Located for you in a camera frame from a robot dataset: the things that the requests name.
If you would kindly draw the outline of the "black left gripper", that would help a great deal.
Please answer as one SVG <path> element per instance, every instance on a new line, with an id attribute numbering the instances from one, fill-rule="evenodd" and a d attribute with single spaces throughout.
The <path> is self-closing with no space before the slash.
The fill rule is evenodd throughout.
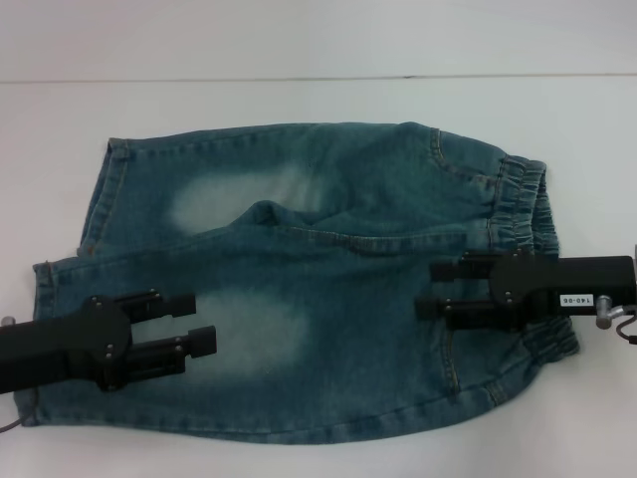
<path id="1" fill-rule="evenodd" d="M 0 392 L 81 379 L 102 390 L 181 374 L 186 358 L 217 353 L 214 326 L 185 336 L 131 345 L 130 322 L 196 313 L 196 297 L 164 298 L 148 291 L 117 298 L 89 299 L 62 317 L 0 326 Z"/>

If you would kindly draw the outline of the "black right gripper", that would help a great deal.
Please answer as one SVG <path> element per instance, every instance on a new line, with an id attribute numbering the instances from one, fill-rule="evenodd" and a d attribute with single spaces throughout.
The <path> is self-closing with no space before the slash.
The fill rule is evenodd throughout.
<path id="1" fill-rule="evenodd" d="M 419 320 L 441 320 L 450 331 L 517 332 L 519 324 L 595 316 L 597 302 L 637 304 L 637 275 L 629 256 L 556 258 L 541 254 L 468 251 L 456 262 L 430 265 L 432 281 L 488 279 L 490 301 L 418 298 Z"/>

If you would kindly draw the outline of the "blue denim shorts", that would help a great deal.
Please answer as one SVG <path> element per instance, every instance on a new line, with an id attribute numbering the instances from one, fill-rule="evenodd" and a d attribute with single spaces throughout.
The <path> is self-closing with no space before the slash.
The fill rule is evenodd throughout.
<path id="1" fill-rule="evenodd" d="M 300 123 L 112 138 L 74 258 L 38 264 L 34 316 L 92 295 L 194 294 L 140 342 L 206 326 L 218 351 L 114 393 L 18 392 L 29 426 L 113 425 L 325 444 L 445 427 L 578 352 L 571 321 L 451 332 L 421 296 L 479 299 L 429 267 L 468 251 L 558 252 L 542 162 L 419 123 Z"/>

